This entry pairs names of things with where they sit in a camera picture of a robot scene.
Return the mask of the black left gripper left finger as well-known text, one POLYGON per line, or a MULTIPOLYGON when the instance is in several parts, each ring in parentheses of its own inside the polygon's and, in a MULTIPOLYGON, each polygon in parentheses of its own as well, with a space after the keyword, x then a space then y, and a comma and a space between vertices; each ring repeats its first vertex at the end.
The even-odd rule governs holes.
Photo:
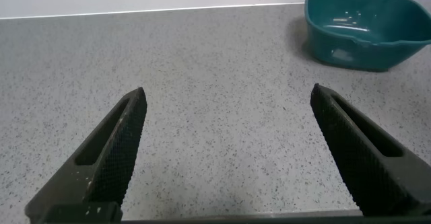
POLYGON ((147 102, 125 94, 25 207, 31 223, 120 223, 147 102))

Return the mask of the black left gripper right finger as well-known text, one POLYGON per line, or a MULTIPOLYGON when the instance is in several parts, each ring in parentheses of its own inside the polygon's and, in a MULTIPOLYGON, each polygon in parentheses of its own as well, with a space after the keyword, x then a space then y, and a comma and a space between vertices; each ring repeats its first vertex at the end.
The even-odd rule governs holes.
POLYGON ((315 84, 310 105, 363 215, 430 214, 430 165, 336 91, 315 84))

